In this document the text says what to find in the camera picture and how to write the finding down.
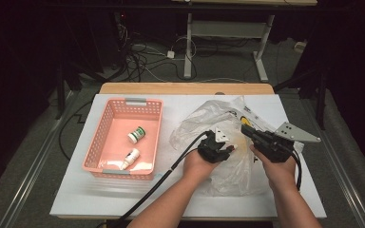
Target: gray floor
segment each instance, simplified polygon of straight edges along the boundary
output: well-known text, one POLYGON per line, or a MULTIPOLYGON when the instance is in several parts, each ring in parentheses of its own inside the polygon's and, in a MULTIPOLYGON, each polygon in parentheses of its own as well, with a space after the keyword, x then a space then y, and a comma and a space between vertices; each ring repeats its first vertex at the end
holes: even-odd
MULTIPOLYGON (((208 45, 208 49, 199 48, 194 57, 197 77, 193 82, 259 83, 251 55, 258 44, 257 41, 250 40, 243 47, 221 46, 222 48, 211 57, 201 55, 213 53, 212 45, 208 45)), ((300 54, 293 51, 294 44, 292 40, 268 44, 262 60, 272 86, 292 75, 300 58, 300 54)), ((148 46, 156 50, 148 47, 146 51, 167 52, 167 48, 157 44, 148 46)), ((152 54, 145 56, 150 61, 162 58, 152 54)), ((182 76, 183 62, 172 62, 177 65, 179 75, 182 76)), ((146 67, 150 69, 154 66, 156 64, 146 67)), ((126 78, 126 75, 123 75, 114 81, 126 78)), ((159 81, 183 80, 177 78, 173 65, 158 66, 142 75, 142 82, 159 81)), ((66 116, 62 120, 55 120, 57 100, 55 94, 52 95, 51 107, 35 121, 13 156, 0 180, 0 227, 92 228, 101 222, 90 219, 60 219, 49 215, 55 193, 67 169, 67 160, 62 155, 58 143, 60 126, 79 107, 91 101, 100 89, 100 85, 92 82, 87 76, 82 75, 82 82, 84 86, 80 92, 69 92, 66 116), (31 167, 39 168, 30 171, 31 167)), ((365 159, 340 113, 337 113, 329 91, 326 99, 325 131, 319 130, 313 118, 315 101, 299 99, 295 89, 283 89, 279 96, 289 121, 319 135, 324 141, 319 144, 306 144, 304 151, 328 216, 321 223, 324 227, 365 227, 365 159)), ((89 105, 78 112, 83 114, 82 120, 86 118, 88 111, 89 105)), ((82 129, 83 124, 78 123, 77 118, 72 118, 64 128, 61 139, 69 156, 82 129)), ((245 224, 231 224, 230 227, 245 227, 245 224)))

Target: plastic basket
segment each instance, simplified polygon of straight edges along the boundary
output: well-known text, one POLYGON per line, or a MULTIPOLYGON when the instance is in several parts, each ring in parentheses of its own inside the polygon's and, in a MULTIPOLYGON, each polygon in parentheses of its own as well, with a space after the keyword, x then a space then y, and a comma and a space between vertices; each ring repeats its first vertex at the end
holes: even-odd
POLYGON ((111 98, 97 126, 83 162, 83 168, 95 177, 152 180, 163 113, 163 101, 156 99, 111 98), (145 136, 137 143, 128 134, 138 126, 145 136), (120 170, 125 156, 133 149, 139 158, 120 170))

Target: clear plastic bag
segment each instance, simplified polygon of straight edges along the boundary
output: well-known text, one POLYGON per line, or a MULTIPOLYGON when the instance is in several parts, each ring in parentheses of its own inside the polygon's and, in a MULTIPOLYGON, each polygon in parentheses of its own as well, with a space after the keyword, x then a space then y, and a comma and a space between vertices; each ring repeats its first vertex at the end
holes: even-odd
POLYGON ((245 116, 242 112, 245 109, 242 96, 232 102, 207 101, 182 121, 170 136, 171 145, 184 151, 198 135, 207 130, 215 132, 217 126, 230 139, 226 145, 238 146, 230 158, 212 172, 211 183, 205 190, 207 195, 245 196, 269 188, 261 163, 255 162, 249 149, 251 141, 240 132, 240 117, 245 116))

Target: table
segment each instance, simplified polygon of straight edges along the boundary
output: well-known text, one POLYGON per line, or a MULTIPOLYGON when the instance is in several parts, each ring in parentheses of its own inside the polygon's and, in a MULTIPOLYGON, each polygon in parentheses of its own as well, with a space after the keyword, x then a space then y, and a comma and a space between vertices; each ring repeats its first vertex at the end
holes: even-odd
MULTIPOLYGON (((154 184, 150 180, 97 179, 82 169, 86 150, 108 98, 123 96, 163 99, 162 128, 154 170, 156 179, 179 157, 179 153, 174 151, 168 142, 171 131, 203 101, 212 99, 231 101, 238 95, 255 94, 245 95, 246 103, 260 116, 265 117, 264 120, 269 124, 278 127, 282 122, 287 121, 287 118, 279 96, 274 95, 272 91, 269 85, 252 84, 104 84, 90 109, 85 128, 69 162, 50 214, 64 219, 115 219, 123 215, 154 184), (214 95, 221 92, 230 95, 214 95)), ((302 195, 316 217, 325 218, 325 211, 307 165, 301 156, 300 159, 303 162, 302 195)), ((165 191, 181 176, 181 173, 180 165, 152 197, 132 214, 132 217, 165 191)), ((201 192, 203 187, 194 194, 183 215, 184 219, 271 220, 277 218, 272 191, 245 197, 210 197, 201 192)))
MULTIPOLYGON (((244 5, 289 5, 289 6, 315 6, 317 0, 191 0, 193 3, 213 4, 244 4, 244 5)), ((267 83, 268 76, 261 60, 268 41, 269 33, 274 22, 275 15, 269 15, 266 23, 244 23, 244 22, 223 22, 223 21, 199 21, 192 19, 192 13, 188 13, 186 32, 186 54, 184 62, 184 78, 191 78, 192 57, 192 36, 218 36, 238 38, 260 38, 259 50, 253 52, 254 61, 262 82, 267 83)))

